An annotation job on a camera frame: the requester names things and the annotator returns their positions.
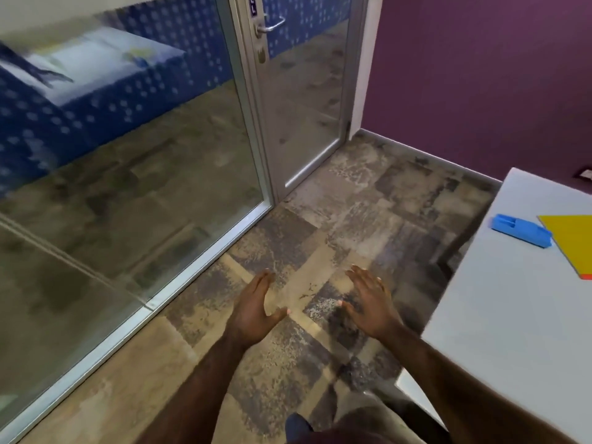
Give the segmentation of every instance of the door handle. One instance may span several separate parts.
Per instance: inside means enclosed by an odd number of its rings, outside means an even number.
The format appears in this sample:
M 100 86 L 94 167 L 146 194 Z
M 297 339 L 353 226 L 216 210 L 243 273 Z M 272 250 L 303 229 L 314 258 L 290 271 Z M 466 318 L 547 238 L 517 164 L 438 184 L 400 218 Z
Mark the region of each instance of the door handle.
M 263 34 L 267 34 L 268 32 L 274 31 L 275 29 L 282 26 L 285 22 L 286 22 L 286 19 L 280 15 L 279 22 L 277 22 L 275 25 L 272 25 L 270 27 L 266 27 L 264 25 L 256 25 L 255 26 L 255 36 L 257 36 L 257 39 L 261 39 L 261 36 L 263 36 Z

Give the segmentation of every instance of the white tabletop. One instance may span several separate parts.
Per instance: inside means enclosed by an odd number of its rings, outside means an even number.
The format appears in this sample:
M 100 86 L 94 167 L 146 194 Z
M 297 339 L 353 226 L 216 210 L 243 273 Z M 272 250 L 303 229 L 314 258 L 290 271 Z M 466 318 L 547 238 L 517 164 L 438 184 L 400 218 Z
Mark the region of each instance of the white tabletop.
M 592 443 L 592 281 L 559 248 L 489 228 L 496 214 L 592 215 L 592 196 L 512 169 L 422 335 L 498 393 Z M 404 371 L 397 386 L 439 420 Z

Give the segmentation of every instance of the blue wall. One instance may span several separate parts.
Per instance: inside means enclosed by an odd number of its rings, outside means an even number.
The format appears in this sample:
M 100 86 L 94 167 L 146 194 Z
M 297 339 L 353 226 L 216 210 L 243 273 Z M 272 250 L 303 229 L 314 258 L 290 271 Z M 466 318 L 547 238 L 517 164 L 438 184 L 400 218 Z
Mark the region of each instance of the blue wall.
M 350 0 L 263 0 L 275 57 L 345 20 Z M 183 50 L 57 107 L 0 68 L 0 196 L 233 77 L 215 0 L 155 0 L 105 13 L 110 26 Z

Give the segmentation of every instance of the forearm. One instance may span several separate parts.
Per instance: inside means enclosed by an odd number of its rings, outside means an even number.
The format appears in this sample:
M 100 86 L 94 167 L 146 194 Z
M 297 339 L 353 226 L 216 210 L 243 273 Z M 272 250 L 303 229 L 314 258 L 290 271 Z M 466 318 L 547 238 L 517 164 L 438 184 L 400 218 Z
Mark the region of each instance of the forearm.
M 222 336 L 136 444 L 211 442 L 222 401 L 243 354 Z
M 393 326 L 383 343 L 421 387 L 455 444 L 573 442 L 495 393 L 403 325 Z

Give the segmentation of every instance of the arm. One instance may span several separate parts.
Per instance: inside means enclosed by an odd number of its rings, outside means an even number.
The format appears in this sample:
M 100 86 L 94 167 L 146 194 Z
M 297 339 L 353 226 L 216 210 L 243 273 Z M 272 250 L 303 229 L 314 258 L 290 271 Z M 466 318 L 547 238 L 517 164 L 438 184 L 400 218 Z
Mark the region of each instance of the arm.
M 230 380 L 251 346 L 260 342 L 279 321 L 286 308 L 271 316 L 263 301 L 275 274 L 265 270 L 241 292 L 222 337 L 211 347 L 187 380 L 156 416 L 136 444 L 210 443 L 220 406 Z
M 495 393 L 406 328 L 393 307 L 390 291 L 367 270 L 352 266 L 346 274 L 363 308 L 342 306 L 356 325 L 378 339 L 415 379 L 450 432 L 455 444 L 574 443 L 529 412 Z

